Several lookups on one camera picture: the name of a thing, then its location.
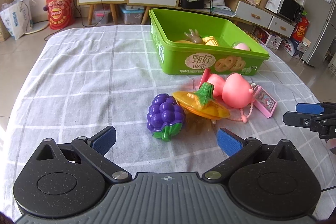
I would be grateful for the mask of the yellow toy pumpkin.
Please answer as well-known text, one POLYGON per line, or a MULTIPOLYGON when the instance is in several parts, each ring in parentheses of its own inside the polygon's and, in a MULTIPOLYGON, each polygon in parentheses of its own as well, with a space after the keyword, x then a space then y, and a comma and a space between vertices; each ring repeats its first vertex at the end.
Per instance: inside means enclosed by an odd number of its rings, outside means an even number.
POLYGON ((173 97, 184 109, 197 116, 211 120, 229 118, 230 111, 216 102, 213 91, 213 84, 205 82, 196 92, 178 91, 173 93, 173 97))

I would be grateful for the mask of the grey checked tablecloth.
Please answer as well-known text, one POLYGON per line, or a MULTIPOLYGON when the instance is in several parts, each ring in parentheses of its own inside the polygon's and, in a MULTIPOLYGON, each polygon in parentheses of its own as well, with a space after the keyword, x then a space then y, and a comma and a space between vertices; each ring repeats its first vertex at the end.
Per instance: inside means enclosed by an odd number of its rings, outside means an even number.
POLYGON ((20 217, 13 184, 45 138, 69 143, 111 125, 117 140, 106 156, 129 172, 204 173, 226 158, 217 144, 218 129, 226 127, 265 144, 289 139, 324 189, 314 214, 326 219, 335 208, 335 155, 316 133, 282 121, 296 104, 317 98, 273 53, 247 80, 277 101, 271 118, 254 110, 247 123, 224 119, 212 125, 201 120, 164 142, 146 127, 152 100, 161 93, 196 91, 200 78, 163 73, 149 26, 73 28, 52 36, 11 112, 1 152, 1 211, 12 219, 20 217))

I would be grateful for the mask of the grey refrigerator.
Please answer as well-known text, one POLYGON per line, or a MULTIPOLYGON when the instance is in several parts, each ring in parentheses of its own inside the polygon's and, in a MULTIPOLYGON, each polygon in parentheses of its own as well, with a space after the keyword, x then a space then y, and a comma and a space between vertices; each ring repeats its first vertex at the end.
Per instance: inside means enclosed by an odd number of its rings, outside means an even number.
POLYGON ((302 61, 318 67, 335 39, 335 0, 306 0, 305 11, 310 21, 305 38, 310 41, 310 46, 302 61))

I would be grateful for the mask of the black microwave oven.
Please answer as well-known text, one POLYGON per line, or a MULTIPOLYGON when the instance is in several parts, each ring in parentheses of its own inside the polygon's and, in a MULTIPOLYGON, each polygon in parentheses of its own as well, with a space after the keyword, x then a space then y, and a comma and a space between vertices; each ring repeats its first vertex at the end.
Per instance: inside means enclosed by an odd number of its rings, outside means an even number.
POLYGON ((267 0, 265 9, 292 23, 298 23, 303 13, 303 7, 296 0, 267 0))

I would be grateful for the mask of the pink peach capsule ball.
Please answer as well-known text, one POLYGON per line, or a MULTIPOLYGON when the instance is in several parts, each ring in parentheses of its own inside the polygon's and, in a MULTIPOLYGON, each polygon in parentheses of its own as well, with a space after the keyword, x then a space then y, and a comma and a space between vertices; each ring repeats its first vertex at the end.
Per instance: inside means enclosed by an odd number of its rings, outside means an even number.
POLYGON ((236 42, 234 43, 234 45, 232 46, 232 48, 237 49, 237 50, 244 50, 244 51, 250 51, 250 47, 243 42, 236 42))

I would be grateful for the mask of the beige rubber toy hand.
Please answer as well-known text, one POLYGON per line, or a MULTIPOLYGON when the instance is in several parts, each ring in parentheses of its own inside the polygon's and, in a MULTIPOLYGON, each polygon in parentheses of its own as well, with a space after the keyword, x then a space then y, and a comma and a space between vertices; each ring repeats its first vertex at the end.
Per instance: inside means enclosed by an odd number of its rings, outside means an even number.
POLYGON ((192 43, 205 44, 205 42, 200 37, 199 32, 197 30, 189 29, 189 32, 185 32, 185 36, 187 37, 188 41, 192 43))

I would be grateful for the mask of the pink toy card phone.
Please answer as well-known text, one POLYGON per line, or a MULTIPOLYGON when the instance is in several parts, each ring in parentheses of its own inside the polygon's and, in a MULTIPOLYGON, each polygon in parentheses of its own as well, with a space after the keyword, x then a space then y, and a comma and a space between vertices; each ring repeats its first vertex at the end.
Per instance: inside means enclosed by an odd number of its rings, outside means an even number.
POLYGON ((254 88, 254 106, 266 117, 270 118, 277 106, 277 101, 260 85, 254 88))

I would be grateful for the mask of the green plastic cookie box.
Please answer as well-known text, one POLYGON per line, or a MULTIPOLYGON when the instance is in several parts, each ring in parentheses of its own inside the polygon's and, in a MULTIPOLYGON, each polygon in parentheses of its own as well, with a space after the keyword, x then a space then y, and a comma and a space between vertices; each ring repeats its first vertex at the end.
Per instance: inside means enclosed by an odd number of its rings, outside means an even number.
POLYGON ((269 53, 228 19, 182 10, 151 9, 151 38, 159 64, 168 75, 201 75, 205 69, 218 75, 254 75, 269 53), (185 32, 197 30, 201 38, 214 36, 219 46, 188 41, 185 32), (250 51, 232 48, 243 42, 250 51))

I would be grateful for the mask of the pink toy pig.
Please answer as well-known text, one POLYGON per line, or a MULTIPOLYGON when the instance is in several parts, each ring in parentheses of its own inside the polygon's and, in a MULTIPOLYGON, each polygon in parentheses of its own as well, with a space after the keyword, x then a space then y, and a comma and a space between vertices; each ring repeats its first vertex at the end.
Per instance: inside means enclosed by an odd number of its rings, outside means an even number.
POLYGON ((213 96, 220 97, 231 108, 242 109, 255 100, 250 83, 238 73, 232 73, 224 79, 211 73, 207 68, 203 72, 199 87, 203 83, 212 84, 214 86, 213 96))

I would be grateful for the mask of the purple toy grapes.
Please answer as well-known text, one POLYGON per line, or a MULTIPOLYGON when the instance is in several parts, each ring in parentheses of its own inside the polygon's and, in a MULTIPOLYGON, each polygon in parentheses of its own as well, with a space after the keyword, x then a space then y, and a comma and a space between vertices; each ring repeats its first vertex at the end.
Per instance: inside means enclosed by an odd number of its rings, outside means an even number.
POLYGON ((154 97, 148 108, 146 126, 154 138, 171 141, 183 128, 185 119, 185 112, 174 97, 162 93, 154 97))

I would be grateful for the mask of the red printed bucket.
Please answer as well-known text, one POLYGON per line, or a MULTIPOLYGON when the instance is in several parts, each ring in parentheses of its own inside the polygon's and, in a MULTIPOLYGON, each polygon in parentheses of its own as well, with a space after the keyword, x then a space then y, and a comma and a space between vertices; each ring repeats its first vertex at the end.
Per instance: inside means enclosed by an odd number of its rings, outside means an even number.
POLYGON ((75 21, 74 0, 46 0, 43 10, 48 13, 49 27, 61 30, 75 21))

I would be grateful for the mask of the white paper shopping bag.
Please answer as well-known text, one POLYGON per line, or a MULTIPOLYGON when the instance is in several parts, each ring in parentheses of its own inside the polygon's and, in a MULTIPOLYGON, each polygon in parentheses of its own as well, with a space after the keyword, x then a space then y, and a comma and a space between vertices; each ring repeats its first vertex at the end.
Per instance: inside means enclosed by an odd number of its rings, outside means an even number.
POLYGON ((33 28, 30 0, 15 0, 1 7, 1 20, 15 40, 33 28))

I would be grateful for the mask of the yellow toy corn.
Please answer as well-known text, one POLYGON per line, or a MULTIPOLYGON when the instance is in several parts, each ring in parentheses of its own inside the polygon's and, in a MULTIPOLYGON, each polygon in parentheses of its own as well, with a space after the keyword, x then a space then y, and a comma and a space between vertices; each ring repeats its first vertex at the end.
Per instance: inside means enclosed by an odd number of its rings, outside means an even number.
POLYGON ((215 46, 215 47, 219 46, 219 43, 217 39, 215 39, 214 36, 207 36, 207 37, 202 38, 202 40, 207 46, 215 46))

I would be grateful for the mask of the low cabinet with drawers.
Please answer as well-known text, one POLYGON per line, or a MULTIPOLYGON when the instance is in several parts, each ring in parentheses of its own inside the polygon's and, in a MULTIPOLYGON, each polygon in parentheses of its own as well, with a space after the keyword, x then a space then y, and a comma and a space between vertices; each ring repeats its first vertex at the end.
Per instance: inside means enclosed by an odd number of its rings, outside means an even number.
POLYGON ((293 23, 255 5, 249 0, 224 0, 224 4, 235 13, 235 16, 229 17, 226 15, 212 14, 214 16, 228 18, 234 23, 242 22, 249 25, 259 26, 287 38, 291 37, 295 28, 293 23))

